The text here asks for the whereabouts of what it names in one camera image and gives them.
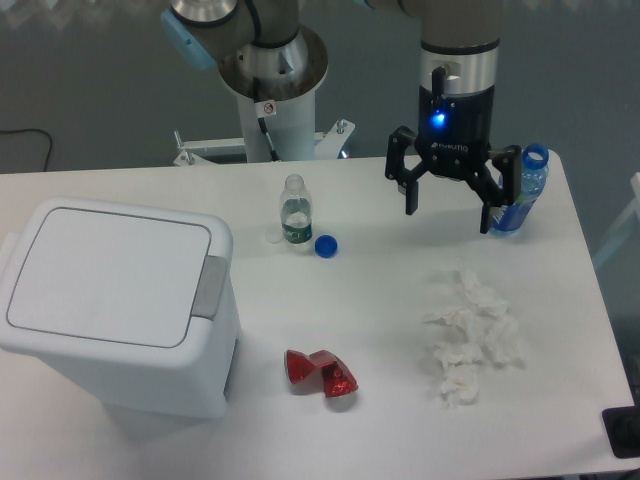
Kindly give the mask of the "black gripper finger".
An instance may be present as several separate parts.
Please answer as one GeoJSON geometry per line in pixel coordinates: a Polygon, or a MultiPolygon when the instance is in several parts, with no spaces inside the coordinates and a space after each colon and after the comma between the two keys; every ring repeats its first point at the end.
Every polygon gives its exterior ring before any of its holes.
{"type": "Polygon", "coordinates": [[[416,135],[406,126],[400,126],[389,135],[385,177],[397,182],[399,190],[405,196],[405,214],[413,215],[418,208],[419,178],[429,170],[429,162],[423,157],[429,152],[423,137],[416,135]],[[409,169],[405,165],[405,154],[414,147],[420,157],[418,164],[409,169]]]}
{"type": "Polygon", "coordinates": [[[512,205],[521,191],[522,148],[509,145],[492,150],[489,145],[473,151],[463,162],[464,180],[482,202],[480,233],[492,223],[492,210],[512,205]]]}

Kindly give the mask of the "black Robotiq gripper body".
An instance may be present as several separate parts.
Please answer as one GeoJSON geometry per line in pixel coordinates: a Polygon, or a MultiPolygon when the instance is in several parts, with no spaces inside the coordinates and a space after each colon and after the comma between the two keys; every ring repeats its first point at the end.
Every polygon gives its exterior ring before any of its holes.
{"type": "Polygon", "coordinates": [[[425,173],[457,181],[491,177],[490,129],[494,89],[464,95],[439,95],[419,89],[416,176],[425,173]]]}

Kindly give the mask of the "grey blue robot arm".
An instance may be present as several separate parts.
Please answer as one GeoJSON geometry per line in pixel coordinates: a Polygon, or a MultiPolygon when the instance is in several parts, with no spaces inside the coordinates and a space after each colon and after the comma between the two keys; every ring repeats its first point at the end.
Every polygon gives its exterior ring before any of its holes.
{"type": "MultiPolygon", "coordinates": [[[[389,137],[385,175],[416,211],[425,174],[465,182],[480,198],[480,228],[520,194],[521,150],[490,145],[503,5],[499,1],[388,1],[421,25],[419,120],[389,137]]],[[[237,100],[251,162],[317,154],[315,93],[328,53],[295,1],[173,1],[166,35],[198,69],[215,68],[237,100]]]]}

